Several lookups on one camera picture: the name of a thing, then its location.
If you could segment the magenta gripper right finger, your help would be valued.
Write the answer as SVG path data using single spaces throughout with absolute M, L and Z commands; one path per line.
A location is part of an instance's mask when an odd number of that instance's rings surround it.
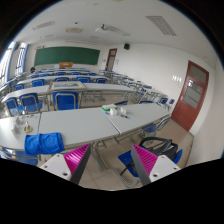
M 149 176 L 158 157 L 135 144 L 132 145 L 131 155 L 142 185 L 150 184 L 151 180 Z

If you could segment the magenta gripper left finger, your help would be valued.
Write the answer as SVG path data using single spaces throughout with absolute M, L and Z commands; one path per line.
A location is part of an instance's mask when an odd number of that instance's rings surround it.
M 90 145 L 86 144 L 64 155 L 64 159 L 71 172 L 70 181 L 72 183 L 79 184 L 90 156 L 90 150 Z

